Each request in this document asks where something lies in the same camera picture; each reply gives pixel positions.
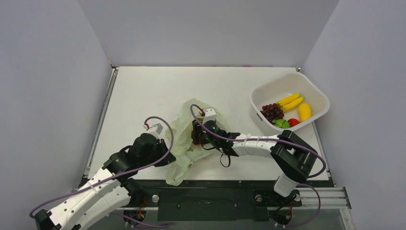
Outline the green plastic bag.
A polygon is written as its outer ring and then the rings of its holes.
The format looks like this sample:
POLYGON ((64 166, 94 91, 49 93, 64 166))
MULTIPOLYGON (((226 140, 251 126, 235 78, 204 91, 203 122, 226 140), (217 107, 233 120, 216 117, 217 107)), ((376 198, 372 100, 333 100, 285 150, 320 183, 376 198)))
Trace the green plastic bag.
POLYGON ((187 171, 194 163, 218 152, 214 149, 204 150, 201 146, 196 146, 192 143, 191 132, 192 122, 194 121, 190 111, 192 104, 196 104, 201 108, 213 108, 217 114, 217 125, 221 129, 227 128, 226 119, 220 113, 219 109, 195 98, 186 101, 181 106, 177 119, 169 124, 174 134, 174 144, 171 149, 171 154, 176 158, 176 160, 170 164, 169 171, 166 175, 166 183, 169 185, 180 185, 187 171))

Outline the green fake round fruit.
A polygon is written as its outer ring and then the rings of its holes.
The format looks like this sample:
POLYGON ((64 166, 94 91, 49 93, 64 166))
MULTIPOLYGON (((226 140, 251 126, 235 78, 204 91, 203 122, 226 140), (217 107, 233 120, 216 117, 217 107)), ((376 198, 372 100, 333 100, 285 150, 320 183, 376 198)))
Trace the green fake round fruit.
POLYGON ((283 129, 287 129, 287 128, 291 127, 289 122, 287 120, 285 120, 285 119, 277 119, 277 120, 274 121, 273 125, 275 127, 283 128, 283 129))

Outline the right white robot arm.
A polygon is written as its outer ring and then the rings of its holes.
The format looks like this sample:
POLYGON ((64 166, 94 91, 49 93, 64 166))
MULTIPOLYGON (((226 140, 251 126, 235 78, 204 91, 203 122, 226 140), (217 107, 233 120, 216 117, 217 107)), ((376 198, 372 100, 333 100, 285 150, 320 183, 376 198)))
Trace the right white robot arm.
POLYGON ((271 201, 277 205, 287 201, 298 184, 307 181, 318 158, 314 148, 289 130, 271 137, 249 136, 226 132, 215 121, 200 125, 194 120, 191 138, 193 144, 210 144, 229 159, 248 155, 274 159, 282 171, 270 191, 271 201))

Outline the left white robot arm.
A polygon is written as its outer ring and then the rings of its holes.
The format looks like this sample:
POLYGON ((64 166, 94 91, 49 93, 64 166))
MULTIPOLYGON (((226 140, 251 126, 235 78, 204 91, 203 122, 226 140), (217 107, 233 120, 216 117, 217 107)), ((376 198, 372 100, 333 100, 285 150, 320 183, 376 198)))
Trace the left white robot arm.
POLYGON ((133 176, 174 162, 173 142, 167 145, 156 131, 141 134, 112 154, 77 191, 38 205, 29 216, 39 230, 84 230, 120 207, 143 203, 144 189, 133 176))

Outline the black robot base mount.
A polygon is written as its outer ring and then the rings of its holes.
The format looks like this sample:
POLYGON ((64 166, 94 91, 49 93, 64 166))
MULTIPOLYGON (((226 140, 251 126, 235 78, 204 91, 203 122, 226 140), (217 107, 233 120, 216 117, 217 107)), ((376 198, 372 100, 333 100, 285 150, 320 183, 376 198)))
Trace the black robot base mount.
POLYGON ((290 207, 300 207, 297 189, 282 197, 273 190, 274 181, 185 180, 168 185, 163 180, 139 180, 141 191, 116 210, 129 224, 139 226, 158 213, 163 222, 269 221, 284 218, 290 207))

